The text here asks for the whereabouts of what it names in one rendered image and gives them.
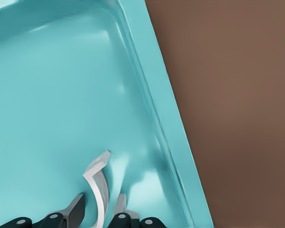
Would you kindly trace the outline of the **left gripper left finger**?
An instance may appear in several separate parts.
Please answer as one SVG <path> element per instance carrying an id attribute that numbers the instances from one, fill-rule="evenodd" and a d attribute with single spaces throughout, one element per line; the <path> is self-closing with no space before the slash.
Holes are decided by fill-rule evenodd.
<path id="1" fill-rule="evenodd" d="M 79 228 L 85 216 L 85 200 L 85 194 L 80 193 L 65 209 L 50 212 L 38 222 L 18 217 L 0 225 L 0 228 Z"/>

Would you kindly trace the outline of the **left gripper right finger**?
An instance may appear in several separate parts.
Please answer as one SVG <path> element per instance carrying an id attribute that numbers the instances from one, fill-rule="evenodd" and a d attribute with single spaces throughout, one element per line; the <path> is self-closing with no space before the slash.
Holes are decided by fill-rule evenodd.
<path id="1" fill-rule="evenodd" d="M 138 212 L 127 209 L 127 197 L 119 194 L 113 218 L 108 228 L 161 228 L 161 220 L 156 217 L 140 219 Z"/>

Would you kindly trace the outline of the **white drainage pipe clamp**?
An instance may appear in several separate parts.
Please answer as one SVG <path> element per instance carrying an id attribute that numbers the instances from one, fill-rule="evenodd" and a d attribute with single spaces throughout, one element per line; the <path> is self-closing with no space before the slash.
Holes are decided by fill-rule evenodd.
<path id="1" fill-rule="evenodd" d="M 103 168 L 108 164 L 110 156 L 111 153 L 108 150 L 104 151 L 88 164 L 83 174 L 94 194 L 97 206 L 97 219 L 91 228 L 104 227 L 104 219 L 109 203 L 109 188 Z"/>

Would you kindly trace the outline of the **turquoise plastic tray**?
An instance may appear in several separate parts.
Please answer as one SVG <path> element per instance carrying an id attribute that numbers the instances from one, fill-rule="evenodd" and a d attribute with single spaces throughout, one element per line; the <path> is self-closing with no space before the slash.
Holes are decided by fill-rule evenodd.
<path id="1" fill-rule="evenodd" d="M 0 0 L 0 225 L 85 194 L 101 153 L 119 194 L 167 228 L 214 228 L 145 0 Z"/>

